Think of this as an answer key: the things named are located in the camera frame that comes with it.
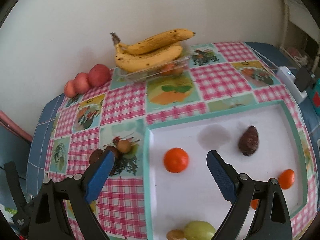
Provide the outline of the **yellow banana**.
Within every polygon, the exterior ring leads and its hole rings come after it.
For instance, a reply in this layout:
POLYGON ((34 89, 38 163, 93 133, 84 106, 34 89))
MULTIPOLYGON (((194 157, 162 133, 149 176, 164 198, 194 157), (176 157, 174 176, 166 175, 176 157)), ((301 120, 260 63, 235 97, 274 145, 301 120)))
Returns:
POLYGON ((116 66, 129 73, 161 66, 174 61, 180 57, 183 51, 182 46, 175 44, 143 55, 131 55, 125 53, 118 44, 115 45, 115 49, 116 66))
POLYGON ((195 34, 195 32, 188 29, 172 29, 146 38, 132 45, 122 43, 116 33, 111 33, 111 37, 114 44, 120 45, 126 53, 131 55, 142 55, 172 45, 176 42, 190 39, 194 37, 195 34))

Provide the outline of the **brown salak in tray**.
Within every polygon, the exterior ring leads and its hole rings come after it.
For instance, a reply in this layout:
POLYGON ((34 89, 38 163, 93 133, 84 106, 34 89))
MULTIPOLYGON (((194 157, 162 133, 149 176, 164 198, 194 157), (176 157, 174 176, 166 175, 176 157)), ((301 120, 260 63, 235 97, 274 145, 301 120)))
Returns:
POLYGON ((238 142, 240 152, 245 156, 253 155, 259 146, 259 135, 255 126, 249 126, 238 142))

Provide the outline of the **upper yellow banana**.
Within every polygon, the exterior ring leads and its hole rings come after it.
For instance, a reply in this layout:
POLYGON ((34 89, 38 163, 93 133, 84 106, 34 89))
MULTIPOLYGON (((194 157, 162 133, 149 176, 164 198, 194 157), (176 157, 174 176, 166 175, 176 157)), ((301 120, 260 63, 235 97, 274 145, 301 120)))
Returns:
POLYGON ((176 42, 190 39, 194 37, 195 34, 195 32, 188 29, 172 29, 146 38, 132 45, 122 43, 116 33, 111 33, 111 37, 114 44, 120 45, 126 53, 131 55, 142 55, 172 45, 176 42))

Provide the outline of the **pink chair frame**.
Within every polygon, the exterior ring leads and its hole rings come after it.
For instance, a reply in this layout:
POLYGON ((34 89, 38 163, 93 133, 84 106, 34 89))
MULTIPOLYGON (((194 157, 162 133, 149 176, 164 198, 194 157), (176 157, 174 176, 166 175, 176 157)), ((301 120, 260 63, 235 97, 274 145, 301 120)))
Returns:
POLYGON ((16 136, 21 139, 31 142, 33 137, 27 133, 25 130, 20 128, 16 123, 14 123, 2 110, 0 110, 0 120, 1 125, 4 126, 7 130, 14 133, 16 136))

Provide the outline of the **small tan fruit by guava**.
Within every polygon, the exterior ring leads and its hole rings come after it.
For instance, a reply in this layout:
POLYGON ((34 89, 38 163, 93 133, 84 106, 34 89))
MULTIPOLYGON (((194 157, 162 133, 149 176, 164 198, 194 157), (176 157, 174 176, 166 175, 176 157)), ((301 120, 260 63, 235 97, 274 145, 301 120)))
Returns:
POLYGON ((184 240, 184 232, 182 230, 170 230, 167 235, 167 240, 184 240))

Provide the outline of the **red apple far left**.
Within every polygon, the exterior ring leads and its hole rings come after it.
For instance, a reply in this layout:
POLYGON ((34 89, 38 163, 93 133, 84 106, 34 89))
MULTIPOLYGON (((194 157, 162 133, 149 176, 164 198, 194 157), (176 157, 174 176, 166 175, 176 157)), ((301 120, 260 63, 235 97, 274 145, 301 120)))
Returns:
POLYGON ((73 98, 77 95, 77 92, 74 87, 74 80, 69 80, 64 86, 64 94, 68 98, 73 98))

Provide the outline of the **small tan longan fruit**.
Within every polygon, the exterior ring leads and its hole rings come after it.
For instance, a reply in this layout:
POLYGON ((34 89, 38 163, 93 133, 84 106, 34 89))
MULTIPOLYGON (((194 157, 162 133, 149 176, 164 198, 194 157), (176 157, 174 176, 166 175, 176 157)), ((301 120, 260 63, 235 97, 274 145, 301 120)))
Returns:
POLYGON ((131 149, 132 149, 132 145, 131 145, 131 142, 129 142, 128 140, 118 141, 117 150, 122 154, 130 153, 131 149))

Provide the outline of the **clear plastic fruit container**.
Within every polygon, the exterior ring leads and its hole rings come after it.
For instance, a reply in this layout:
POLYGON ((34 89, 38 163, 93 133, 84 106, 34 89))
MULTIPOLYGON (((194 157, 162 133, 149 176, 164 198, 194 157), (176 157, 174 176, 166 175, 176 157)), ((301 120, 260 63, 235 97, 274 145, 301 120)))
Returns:
POLYGON ((154 66, 150 69, 139 70, 134 73, 126 72, 125 70, 116 67, 115 74, 123 81, 127 82, 143 82, 156 77, 181 75, 189 68, 189 60, 191 59, 191 52, 189 47, 184 47, 179 58, 159 66, 154 66))

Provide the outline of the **white shelf unit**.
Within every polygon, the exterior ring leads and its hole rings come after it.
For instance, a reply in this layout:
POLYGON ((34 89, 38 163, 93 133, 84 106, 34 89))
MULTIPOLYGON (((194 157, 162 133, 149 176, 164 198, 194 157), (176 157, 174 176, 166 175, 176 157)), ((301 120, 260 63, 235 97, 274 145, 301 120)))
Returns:
POLYGON ((301 0, 283 0, 284 20, 280 50, 297 68, 312 72, 319 64, 319 26, 301 0))

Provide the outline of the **brown salak fruit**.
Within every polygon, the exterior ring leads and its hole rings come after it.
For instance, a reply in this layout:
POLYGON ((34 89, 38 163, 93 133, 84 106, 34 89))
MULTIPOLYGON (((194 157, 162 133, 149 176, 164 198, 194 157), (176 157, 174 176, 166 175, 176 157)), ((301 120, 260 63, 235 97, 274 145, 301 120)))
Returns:
POLYGON ((92 165, 96 163, 99 160, 99 158, 103 155, 103 153, 104 151, 100 148, 97 148, 96 150, 94 150, 89 157, 89 164, 92 165))
POLYGON ((114 165, 113 165, 112 170, 110 172, 110 176, 113 176, 116 172, 117 167, 118 167, 118 159, 119 159, 120 154, 119 154, 119 151, 117 150, 117 148, 114 146, 111 146, 111 145, 107 146, 106 150, 112 152, 114 155, 114 165))

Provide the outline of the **small orange tangerine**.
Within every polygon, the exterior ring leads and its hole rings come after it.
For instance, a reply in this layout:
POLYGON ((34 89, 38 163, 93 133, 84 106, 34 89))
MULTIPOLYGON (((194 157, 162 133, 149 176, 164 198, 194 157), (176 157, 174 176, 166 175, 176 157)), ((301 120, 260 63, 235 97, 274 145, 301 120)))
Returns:
POLYGON ((278 176, 278 183, 283 190, 289 189, 295 182, 295 172, 292 169, 283 171, 278 176))
POLYGON ((250 206, 253 210, 256 210, 259 204, 259 199, 253 199, 251 200, 250 206))

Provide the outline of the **white tray teal rim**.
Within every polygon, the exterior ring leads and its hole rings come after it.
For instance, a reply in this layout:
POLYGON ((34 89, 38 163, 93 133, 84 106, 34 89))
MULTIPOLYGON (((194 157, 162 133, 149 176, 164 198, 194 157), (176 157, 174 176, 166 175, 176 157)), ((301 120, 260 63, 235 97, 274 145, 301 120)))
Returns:
POLYGON ((214 239, 291 239, 307 202, 304 152, 281 100, 146 128, 143 183, 148 239, 192 221, 214 239))

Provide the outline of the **small orange tangerine lower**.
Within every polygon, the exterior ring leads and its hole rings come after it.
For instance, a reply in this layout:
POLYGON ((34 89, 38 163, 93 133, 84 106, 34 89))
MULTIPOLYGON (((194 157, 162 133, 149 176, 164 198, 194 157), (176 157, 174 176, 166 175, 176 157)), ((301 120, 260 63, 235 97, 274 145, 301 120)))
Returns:
POLYGON ((253 210, 256 210, 259 204, 259 199, 253 199, 251 200, 250 206, 253 210))

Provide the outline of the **large green guava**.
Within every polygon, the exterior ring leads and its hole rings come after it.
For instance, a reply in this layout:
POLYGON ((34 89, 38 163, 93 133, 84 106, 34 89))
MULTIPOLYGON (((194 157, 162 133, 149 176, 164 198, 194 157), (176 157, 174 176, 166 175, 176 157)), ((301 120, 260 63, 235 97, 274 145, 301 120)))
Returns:
POLYGON ((183 233, 187 240, 211 240, 216 229, 208 222, 195 220, 184 227, 183 233))

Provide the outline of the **red apple near bananas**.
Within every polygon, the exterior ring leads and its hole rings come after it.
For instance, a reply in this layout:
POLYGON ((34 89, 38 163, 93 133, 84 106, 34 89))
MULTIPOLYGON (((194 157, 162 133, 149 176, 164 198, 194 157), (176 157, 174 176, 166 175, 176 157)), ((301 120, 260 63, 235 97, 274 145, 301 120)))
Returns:
POLYGON ((111 78, 110 70, 103 64, 96 64, 88 72, 88 81, 92 87, 101 87, 111 78))

